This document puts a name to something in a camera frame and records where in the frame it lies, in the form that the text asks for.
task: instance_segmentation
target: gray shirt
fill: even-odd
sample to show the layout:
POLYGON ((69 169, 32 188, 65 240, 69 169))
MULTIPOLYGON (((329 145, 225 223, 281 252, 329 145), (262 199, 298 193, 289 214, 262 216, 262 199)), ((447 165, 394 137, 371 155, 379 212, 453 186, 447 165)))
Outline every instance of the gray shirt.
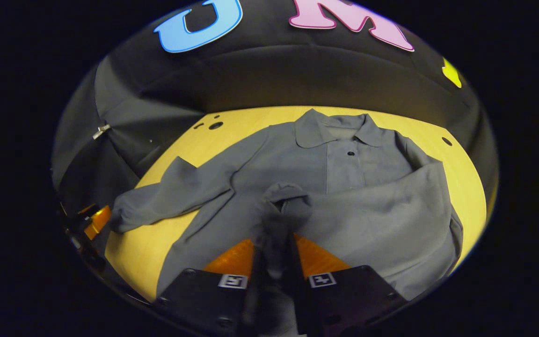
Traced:
MULTIPOLYGON (((203 269, 233 245, 258 237, 264 227, 263 209, 258 205, 263 201, 264 193, 267 194, 278 182, 295 184, 297 189, 313 196, 334 196, 335 200, 347 200, 341 198, 342 193, 347 191, 365 191, 366 194, 358 196, 365 198, 371 194, 372 188, 382 187, 379 191, 386 202, 372 206, 371 200, 374 199, 368 198, 369 204, 364 203, 359 207, 363 207, 366 213, 383 207, 392 210, 396 203, 415 200, 415 208, 406 211, 403 215, 405 218, 432 211, 430 205, 433 200, 430 198, 436 194, 430 194, 424 202, 417 201, 423 200, 422 192, 425 192, 425 188, 418 186, 428 185, 438 191, 438 203, 448 205, 438 216, 447 222, 456 218, 448 199, 441 162, 426 155, 400 133, 378 128, 368 114, 327 117, 311 109, 295 122, 272 125, 255 132, 198 168, 177 157, 159 183, 118 196, 110 224, 113 230, 122 233, 200 209, 165 258, 158 281, 160 294, 184 268, 203 269), (426 166, 430 174, 438 176, 437 181, 444 184, 434 185, 434 179, 424 180, 422 175, 411 174, 426 166), (403 185, 390 183, 409 175, 407 180, 415 179, 414 184, 404 190, 392 190, 403 185), (388 196, 397 197, 387 202, 388 196)), ((325 214, 335 210, 335 204, 327 199, 318 204, 325 214)), ((312 207, 311 213, 321 214, 316 207, 312 207)), ((338 216, 346 218, 347 214, 341 212, 338 216)), ((338 221, 323 223, 323 227, 336 228, 340 224, 338 221)), ((315 232, 312 226, 306 228, 309 228, 307 232, 299 234, 307 235, 324 247, 334 238, 329 231, 315 232), (318 233, 323 233, 323 237, 319 237, 318 233)), ((380 256, 385 258, 394 245, 404 249, 408 244, 400 241, 400 237, 377 237, 381 237, 382 248, 381 251, 373 251, 374 260, 379 260, 380 256)), ((451 245, 460 245, 458 236, 455 240, 451 245)), ((351 238, 347 245, 353 247, 365 243, 351 238)), ((328 250, 334 254, 335 247, 331 249, 328 250)), ((363 256, 365 253, 363 249, 356 255, 343 252, 345 256, 355 256, 349 260, 355 263, 368 261, 364 260, 367 258, 363 256)), ((417 262, 415 256, 406 256, 417 262)), ((409 267, 409 263, 413 264, 409 262, 411 260, 404 263, 409 267)))

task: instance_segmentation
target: shirt placket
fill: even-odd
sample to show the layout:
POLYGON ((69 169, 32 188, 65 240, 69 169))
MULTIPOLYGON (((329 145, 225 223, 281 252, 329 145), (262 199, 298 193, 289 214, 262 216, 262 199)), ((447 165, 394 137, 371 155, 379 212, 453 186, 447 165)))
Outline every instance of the shirt placket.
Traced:
POLYGON ((335 140, 328 143, 327 194, 364 187, 359 160, 359 142, 335 140))

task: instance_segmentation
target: blue letter u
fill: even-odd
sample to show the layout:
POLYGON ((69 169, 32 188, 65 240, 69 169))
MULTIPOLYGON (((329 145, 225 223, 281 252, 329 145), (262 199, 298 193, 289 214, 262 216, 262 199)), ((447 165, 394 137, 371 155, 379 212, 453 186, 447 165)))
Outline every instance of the blue letter u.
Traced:
POLYGON ((233 30, 242 19, 242 9, 238 0, 207 0, 203 6, 212 4, 216 11, 216 21, 198 32, 186 29, 185 17, 192 9, 186 9, 159 25, 153 32, 159 32, 159 40, 165 51, 181 53, 212 42, 233 30))

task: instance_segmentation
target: shirt sleeve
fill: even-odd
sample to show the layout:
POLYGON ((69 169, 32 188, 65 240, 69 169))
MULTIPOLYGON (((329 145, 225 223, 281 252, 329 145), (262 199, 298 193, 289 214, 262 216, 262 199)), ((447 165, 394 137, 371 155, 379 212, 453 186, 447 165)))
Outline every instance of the shirt sleeve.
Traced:
MULTIPOLYGON (((416 143, 414 143, 411 139, 404 137, 400 134, 398 136, 404 140, 404 149, 405 149, 405 156, 407 157, 407 160, 411 163, 411 166, 413 166, 413 169, 418 169, 420 167, 426 166, 428 164, 441 162, 440 160, 437 160, 431 156, 428 156, 416 143)), ((444 172, 444 167, 442 166, 441 171, 442 177, 444 180, 446 180, 446 174, 444 172)), ((447 198, 449 197, 449 191, 448 188, 444 190, 444 192, 447 195, 447 198)), ((446 272, 446 275, 451 273, 451 271, 454 269, 456 262, 460 258, 461 250, 463 247, 463 225, 460 222, 459 216, 455 211, 455 207, 451 204, 451 222, 450 222, 450 229, 451 229, 451 235, 452 235, 452 241, 453 245, 455 247, 455 256, 453 263, 451 264, 451 267, 446 272)))
POLYGON ((118 196, 110 219, 114 232, 128 232, 158 220, 189 213, 230 190, 232 175, 263 147, 269 128, 255 132, 195 167, 179 156, 159 183, 118 196))

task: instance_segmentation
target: shirt collar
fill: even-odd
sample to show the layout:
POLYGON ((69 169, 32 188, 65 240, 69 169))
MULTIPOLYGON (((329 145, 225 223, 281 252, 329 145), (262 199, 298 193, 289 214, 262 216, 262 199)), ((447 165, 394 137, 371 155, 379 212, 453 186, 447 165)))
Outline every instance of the shirt collar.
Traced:
POLYGON ((310 109, 295 121, 295 137, 299 147, 318 147, 319 145, 336 140, 326 125, 343 128, 358 128, 355 133, 363 143, 372 147, 381 147, 383 130, 364 113, 358 116, 338 115, 328 117, 314 109, 310 109))

